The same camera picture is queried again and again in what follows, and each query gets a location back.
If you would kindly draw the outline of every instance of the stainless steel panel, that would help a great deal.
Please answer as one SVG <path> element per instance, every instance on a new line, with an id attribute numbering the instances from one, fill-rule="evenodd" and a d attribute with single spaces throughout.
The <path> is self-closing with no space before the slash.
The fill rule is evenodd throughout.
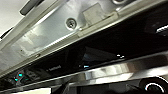
<path id="1" fill-rule="evenodd" d="M 111 0 L 49 0 L 42 2 L 0 42 L 0 57 L 2 57 L 0 64 L 3 66 L 0 72 L 4 75 L 3 71 L 10 71 L 17 64 L 19 67 L 24 66 L 24 60 L 28 60 L 34 55 L 36 58 L 41 56 L 36 55 L 37 52 L 49 49 L 70 35 L 76 35 L 75 32 L 86 25 L 83 12 L 91 6 L 98 3 L 104 14 L 111 14 L 116 8 L 124 7 L 132 1 L 128 0 L 121 5 L 116 5 Z M 73 30 L 66 26 L 69 18 L 76 20 L 77 26 Z"/>
<path id="2" fill-rule="evenodd" d="M 95 85 L 133 80 L 146 77 L 163 76 L 168 74 L 168 52 L 144 56 L 129 61 L 105 67 L 82 71 L 54 79 L 49 79 L 0 93 L 18 92 L 36 88 L 52 88 L 70 80 L 70 86 Z"/>

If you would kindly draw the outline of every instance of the metal edge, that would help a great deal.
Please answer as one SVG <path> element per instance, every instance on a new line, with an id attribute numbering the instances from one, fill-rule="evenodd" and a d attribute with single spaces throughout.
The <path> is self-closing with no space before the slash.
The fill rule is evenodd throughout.
<path id="1" fill-rule="evenodd" d="M 151 7 L 154 7 L 158 4 L 161 4 L 161 3 L 164 3 L 164 2 L 167 2 L 167 0 L 155 0 L 155 2 L 153 0 L 140 0 L 140 1 L 136 1 L 134 2 L 135 4 L 134 5 L 130 5 L 129 7 L 127 8 L 124 8 L 122 11 L 119 11 L 118 14 L 119 14 L 119 18 L 117 20 L 112 20 L 111 24 L 106 24 L 105 26 L 102 26 L 101 28 L 97 28 L 97 30 L 95 30 L 94 32 L 89 32 L 88 34 L 86 35 L 83 35 L 82 37 L 79 37 L 78 36 L 78 32 L 70 35 L 69 37 L 67 37 L 66 39 L 50 46 L 49 48 L 46 48 L 42 51 L 39 51 L 37 52 L 37 54 L 34 54 L 32 56 L 30 56 L 30 58 L 26 59 L 25 61 L 19 63 L 18 65 L 14 66 L 14 67 L 11 67 L 10 69 L 8 69 L 7 71 L 4 71 L 2 73 L 0 73 L 0 77 L 3 77 L 5 75 L 7 75 L 8 73 L 16 70 L 16 69 L 19 69 L 25 65 L 31 65 L 32 62 L 42 58 L 42 57 L 45 57 L 53 52 L 56 52 L 64 47 L 67 47 L 71 44 L 73 44 L 74 42 L 77 42 L 85 37 L 88 37 L 92 34 L 95 34 L 103 29 L 106 29 L 108 27 L 111 27 L 111 26 L 114 26 L 115 24 L 121 22 L 121 21 L 124 21 L 126 20 L 127 18 L 130 18 L 131 16 L 135 15 L 135 14 L 138 14 L 144 10 L 147 10 Z"/>

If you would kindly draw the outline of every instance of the metal surface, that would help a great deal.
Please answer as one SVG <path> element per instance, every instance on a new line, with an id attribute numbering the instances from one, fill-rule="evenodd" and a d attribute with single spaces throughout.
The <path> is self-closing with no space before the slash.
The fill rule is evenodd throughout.
<path id="1" fill-rule="evenodd" d="M 58 87 L 70 79 L 70 86 L 95 85 L 118 81 L 133 80 L 168 74 L 168 52 L 144 56 L 105 67 L 82 71 L 62 77 L 49 79 L 18 88 L 1 91 L 1 94 L 37 88 Z"/>
<path id="2" fill-rule="evenodd" d="M 51 2 L 43 2 L 36 9 L 34 9 L 34 11 L 30 12 L 30 14 L 28 14 L 25 19 L 23 19 L 13 29 L 13 31 L 9 33 L 8 36 L 4 38 L 4 40 L 1 41 L 0 77 L 20 67 L 28 65 L 31 62 L 40 59 L 48 54 L 56 52 L 87 36 L 97 33 L 105 28 L 111 27 L 143 10 L 164 2 L 166 2 L 166 0 L 137 0 L 123 7 L 123 5 L 116 6 L 108 0 L 98 0 L 94 2 L 86 2 L 82 0 L 79 2 L 73 0 L 66 2 L 61 0 L 53 3 L 49 8 L 45 6 L 46 11 L 42 12 L 40 8 L 44 4 L 47 4 L 47 6 L 51 5 Z M 101 5 L 103 11 L 106 14 L 109 14 L 110 17 L 105 18 L 104 20 L 94 24 L 93 26 L 82 29 L 81 27 L 85 25 L 85 18 L 81 13 L 85 9 L 88 9 L 90 6 L 93 6 L 97 3 Z M 86 6 L 81 10 L 80 4 L 82 4 L 83 6 L 86 4 Z M 76 19 L 78 23 L 76 29 L 74 30 L 68 30 L 65 25 L 65 21 L 71 17 Z"/>

